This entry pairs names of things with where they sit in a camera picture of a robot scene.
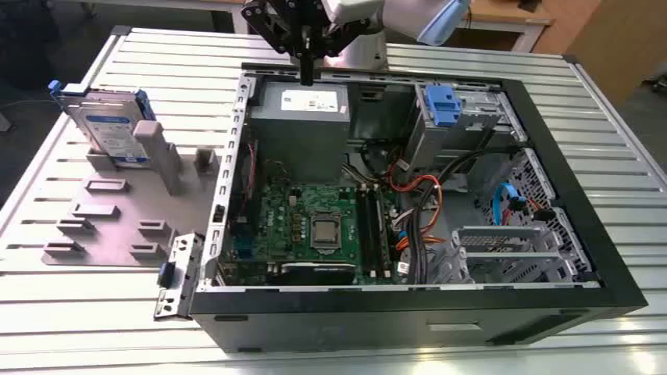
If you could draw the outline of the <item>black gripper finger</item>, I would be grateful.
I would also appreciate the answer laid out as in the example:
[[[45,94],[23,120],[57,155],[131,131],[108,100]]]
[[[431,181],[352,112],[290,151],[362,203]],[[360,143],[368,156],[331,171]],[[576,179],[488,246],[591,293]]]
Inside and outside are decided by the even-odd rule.
[[[300,84],[308,85],[303,9],[298,1],[246,1],[241,16],[274,50],[290,55],[299,67]]]
[[[366,22],[350,22],[334,31],[315,26],[307,30],[307,85],[314,84],[316,64],[326,57],[338,57],[347,45],[366,32]]]

